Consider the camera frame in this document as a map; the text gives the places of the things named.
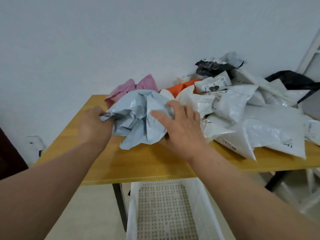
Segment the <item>black metal table leg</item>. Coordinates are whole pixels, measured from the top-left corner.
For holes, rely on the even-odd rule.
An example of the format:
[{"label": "black metal table leg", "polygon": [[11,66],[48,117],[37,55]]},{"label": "black metal table leg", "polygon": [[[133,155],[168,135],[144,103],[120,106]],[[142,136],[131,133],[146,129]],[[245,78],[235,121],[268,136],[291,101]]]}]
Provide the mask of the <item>black metal table leg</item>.
[{"label": "black metal table leg", "polygon": [[112,184],[113,186],[113,191],[115,198],[117,200],[121,220],[122,220],[122,225],[124,228],[124,231],[127,232],[127,223],[128,223],[128,215],[127,215],[127,210],[126,210],[126,205],[124,202],[124,197],[122,194],[122,184]]},{"label": "black metal table leg", "polygon": [[291,172],[289,171],[277,171],[274,176],[269,180],[269,182],[266,184],[265,188],[271,192],[273,192],[284,180],[286,175]]}]

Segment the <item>hand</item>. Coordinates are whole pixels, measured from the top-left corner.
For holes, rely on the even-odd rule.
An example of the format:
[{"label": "hand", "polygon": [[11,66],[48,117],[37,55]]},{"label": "hand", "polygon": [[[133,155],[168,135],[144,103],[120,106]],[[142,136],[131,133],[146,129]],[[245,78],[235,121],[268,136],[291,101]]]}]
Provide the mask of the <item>hand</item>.
[{"label": "hand", "polygon": [[112,118],[102,122],[99,116],[105,114],[106,112],[99,106],[84,112],[78,131],[80,143],[90,143],[97,145],[101,150],[105,149],[114,123]]},{"label": "hand", "polygon": [[191,106],[182,106],[174,100],[167,102],[167,106],[173,108],[174,120],[157,110],[152,110],[151,115],[168,131],[169,149],[190,162],[208,147],[200,128],[200,114]]}]

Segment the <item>person's right arm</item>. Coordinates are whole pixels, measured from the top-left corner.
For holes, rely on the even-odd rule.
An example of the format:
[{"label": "person's right arm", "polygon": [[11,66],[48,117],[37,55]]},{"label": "person's right arm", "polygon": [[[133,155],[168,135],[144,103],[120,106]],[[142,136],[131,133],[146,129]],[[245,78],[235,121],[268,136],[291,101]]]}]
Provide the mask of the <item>person's right arm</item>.
[{"label": "person's right arm", "polygon": [[168,147],[186,160],[206,186],[236,239],[319,239],[320,228],[274,194],[258,185],[205,142],[200,115],[170,101],[172,120],[154,116],[168,131]]}]

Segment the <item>pile of packages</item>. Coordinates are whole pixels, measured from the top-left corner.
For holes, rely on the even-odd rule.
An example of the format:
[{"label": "pile of packages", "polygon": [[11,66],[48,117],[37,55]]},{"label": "pile of packages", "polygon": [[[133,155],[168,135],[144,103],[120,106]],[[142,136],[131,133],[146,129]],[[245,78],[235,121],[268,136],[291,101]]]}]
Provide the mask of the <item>pile of packages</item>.
[{"label": "pile of packages", "polygon": [[[297,104],[320,85],[303,75],[299,75],[303,79],[295,79],[297,74],[291,71],[266,79],[252,76],[243,69],[244,64],[246,61],[235,52],[219,59],[204,58],[196,63],[195,73],[177,78],[176,86],[159,92],[151,75],[138,84],[130,79],[106,98],[110,109],[101,120],[114,117],[115,135],[126,137],[120,144],[122,149],[153,144],[161,140],[166,129],[150,111],[160,110],[173,118],[166,102],[176,100],[200,113],[208,142],[215,140],[254,160],[256,147],[305,159],[304,140],[320,146],[320,122],[303,114]],[[295,86],[296,80],[302,84]]]}]

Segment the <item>tabletop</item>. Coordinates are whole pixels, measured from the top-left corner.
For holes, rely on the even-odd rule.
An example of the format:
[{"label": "tabletop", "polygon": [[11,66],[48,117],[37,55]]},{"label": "tabletop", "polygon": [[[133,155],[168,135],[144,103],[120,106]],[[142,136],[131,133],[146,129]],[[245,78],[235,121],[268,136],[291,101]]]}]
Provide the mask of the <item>tabletop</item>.
[{"label": "tabletop", "polygon": [[[92,95],[66,128],[46,149],[37,164],[44,163],[73,148],[78,143],[78,122],[82,113],[93,106],[107,109],[106,95]],[[106,149],[91,166],[81,185],[156,181],[196,177],[190,166],[179,160],[159,143],[140,144],[130,150],[122,150],[119,144],[124,137],[111,137]],[[226,147],[211,142],[226,160],[246,172],[261,173],[270,171],[297,170],[320,167],[320,147],[306,142],[306,157],[258,147],[254,149],[257,161],[246,159]]]}]

